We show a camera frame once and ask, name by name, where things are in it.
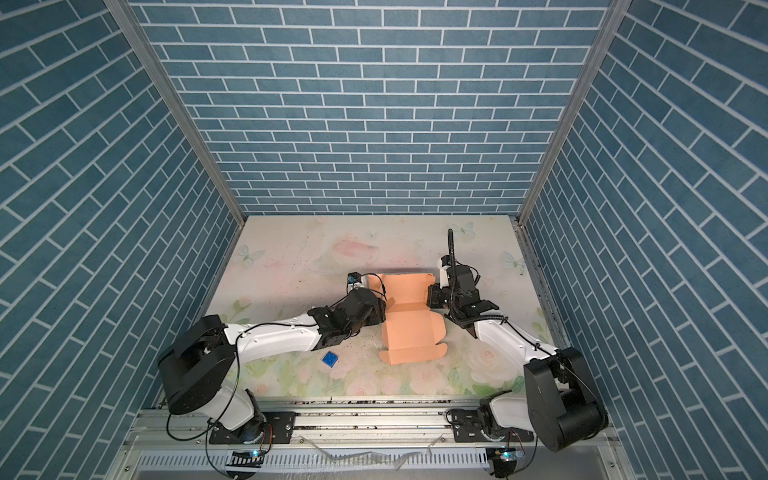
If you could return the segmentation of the pink cardboard paper box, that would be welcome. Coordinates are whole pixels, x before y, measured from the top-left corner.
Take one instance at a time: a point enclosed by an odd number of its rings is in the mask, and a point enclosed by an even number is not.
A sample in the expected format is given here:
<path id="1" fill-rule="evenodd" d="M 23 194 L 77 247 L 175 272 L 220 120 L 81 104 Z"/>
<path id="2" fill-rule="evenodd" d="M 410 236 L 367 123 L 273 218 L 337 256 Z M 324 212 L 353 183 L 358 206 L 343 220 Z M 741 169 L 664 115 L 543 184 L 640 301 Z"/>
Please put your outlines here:
<path id="1" fill-rule="evenodd" d="M 428 289 L 435 283 L 429 273 L 377 274 L 368 287 L 386 296 L 382 323 L 384 349 L 380 358 L 389 365 L 442 359 L 448 345 L 444 317 L 427 305 Z"/>

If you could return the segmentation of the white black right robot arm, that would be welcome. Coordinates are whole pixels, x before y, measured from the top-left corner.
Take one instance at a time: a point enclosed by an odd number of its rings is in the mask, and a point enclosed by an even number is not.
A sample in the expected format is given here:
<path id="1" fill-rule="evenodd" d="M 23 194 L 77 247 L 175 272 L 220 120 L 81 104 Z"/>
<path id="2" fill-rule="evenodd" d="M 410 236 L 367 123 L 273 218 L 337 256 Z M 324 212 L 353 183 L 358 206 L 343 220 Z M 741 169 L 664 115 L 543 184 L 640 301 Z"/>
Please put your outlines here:
<path id="1" fill-rule="evenodd" d="M 596 436 L 608 426 L 604 402 L 583 354 L 540 341 L 481 297 L 479 275 L 465 264 L 444 264 L 429 287 L 427 304 L 522 368 L 525 397 L 495 394 L 481 402 L 481 428 L 489 437 L 531 432 L 553 452 Z"/>

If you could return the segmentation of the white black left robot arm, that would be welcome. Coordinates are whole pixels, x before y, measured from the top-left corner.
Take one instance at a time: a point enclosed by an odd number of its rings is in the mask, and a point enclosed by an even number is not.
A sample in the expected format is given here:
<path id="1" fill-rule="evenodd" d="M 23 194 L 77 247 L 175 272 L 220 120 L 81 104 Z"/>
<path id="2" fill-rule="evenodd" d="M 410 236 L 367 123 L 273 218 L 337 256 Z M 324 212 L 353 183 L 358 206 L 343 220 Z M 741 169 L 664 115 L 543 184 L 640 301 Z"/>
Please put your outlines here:
<path id="1" fill-rule="evenodd" d="M 255 395 L 240 387 L 246 363 L 335 347 L 383 323 L 385 308 L 382 294 L 357 288 L 330 306 L 283 320 L 229 324 L 217 314 L 204 316 L 158 356 L 169 414 L 204 414 L 228 431 L 258 423 Z"/>

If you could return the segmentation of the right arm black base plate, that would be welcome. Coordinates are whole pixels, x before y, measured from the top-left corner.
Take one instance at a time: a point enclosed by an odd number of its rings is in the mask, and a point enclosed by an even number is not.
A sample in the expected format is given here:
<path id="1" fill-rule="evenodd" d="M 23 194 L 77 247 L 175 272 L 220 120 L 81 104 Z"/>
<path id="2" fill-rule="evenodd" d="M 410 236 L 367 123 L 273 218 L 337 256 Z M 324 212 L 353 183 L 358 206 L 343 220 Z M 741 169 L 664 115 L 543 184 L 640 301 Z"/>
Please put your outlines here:
<path id="1" fill-rule="evenodd" d="M 532 431 L 499 426 L 483 408 L 449 409 L 444 418 L 457 443 L 525 443 L 534 440 Z"/>

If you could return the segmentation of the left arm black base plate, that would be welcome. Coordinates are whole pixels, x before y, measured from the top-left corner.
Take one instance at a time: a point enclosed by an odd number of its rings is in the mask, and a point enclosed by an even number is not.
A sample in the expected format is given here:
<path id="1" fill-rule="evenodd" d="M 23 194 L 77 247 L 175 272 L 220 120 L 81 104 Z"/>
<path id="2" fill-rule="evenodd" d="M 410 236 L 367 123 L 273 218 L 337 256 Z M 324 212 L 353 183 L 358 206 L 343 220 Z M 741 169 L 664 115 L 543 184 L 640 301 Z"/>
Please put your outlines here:
<path id="1" fill-rule="evenodd" d="M 296 413 L 290 411 L 262 412 L 236 430 L 227 430 L 217 423 L 208 442 L 214 445 L 289 444 L 296 417 Z"/>

